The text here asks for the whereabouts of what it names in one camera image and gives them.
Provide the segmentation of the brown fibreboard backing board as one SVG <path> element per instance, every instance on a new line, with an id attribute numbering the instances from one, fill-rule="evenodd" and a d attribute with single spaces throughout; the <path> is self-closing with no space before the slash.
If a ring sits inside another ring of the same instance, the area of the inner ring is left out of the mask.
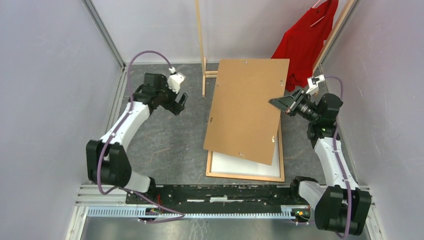
<path id="1" fill-rule="evenodd" d="M 220 60 L 203 148 L 271 165 L 281 111 L 269 100 L 282 97 L 286 58 Z"/>

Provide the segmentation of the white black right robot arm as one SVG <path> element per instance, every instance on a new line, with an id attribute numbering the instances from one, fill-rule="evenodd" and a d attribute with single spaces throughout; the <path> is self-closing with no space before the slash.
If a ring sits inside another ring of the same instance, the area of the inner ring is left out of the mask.
<path id="1" fill-rule="evenodd" d="M 307 137 L 324 172 L 326 188 L 311 177 L 297 176 L 290 185 L 289 199 L 295 204 L 309 204 L 319 230 L 335 232 L 341 238 L 361 235 L 372 197 L 354 180 L 342 153 L 336 124 L 343 105 L 341 98 L 326 93 L 315 103 L 298 89 L 268 102 L 290 117 L 299 115 L 308 121 Z"/>

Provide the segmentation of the wooden picture frame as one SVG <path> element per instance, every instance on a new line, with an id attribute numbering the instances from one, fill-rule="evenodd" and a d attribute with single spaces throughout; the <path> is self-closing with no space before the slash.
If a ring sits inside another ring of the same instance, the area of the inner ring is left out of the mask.
<path id="1" fill-rule="evenodd" d="M 274 177 L 263 177 L 263 176 L 246 176 L 246 175 L 233 175 L 233 174 L 222 174 L 222 173 L 211 173 L 211 164 L 212 164 L 212 153 L 213 151 L 208 151 L 207 153 L 207 162 L 206 162 L 206 171 L 205 175 L 207 177 L 214 178 L 226 178 L 226 179 L 239 179 L 239 180 L 249 180 L 249 181 L 264 181 L 264 182 L 285 182 L 285 167 L 284 167 L 284 155 L 283 155 L 283 140 L 282 140 L 282 127 L 278 126 L 277 132 L 278 139 L 275 141 L 275 148 L 278 149 L 279 158 L 280 158 L 280 167 L 283 173 L 283 178 L 274 178 Z"/>

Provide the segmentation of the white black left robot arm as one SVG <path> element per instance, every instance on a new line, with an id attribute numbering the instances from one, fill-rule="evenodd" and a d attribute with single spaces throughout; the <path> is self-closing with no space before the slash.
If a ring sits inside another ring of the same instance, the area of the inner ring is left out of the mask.
<path id="1" fill-rule="evenodd" d="M 144 82 L 132 96 L 122 115 L 99 140 L 86 144 L 88 179 L 100 188 L 102 184 L 138 192 L 145 204 L 157 198 L 152 177 L 133 171 L 126 153 L 140 126 L 158 107 L 179 115 L 185 108 L 188 95 L 180 93 L 186 77 L 173 72 L 166 77 L 159 73 L 146 73 Z"/>

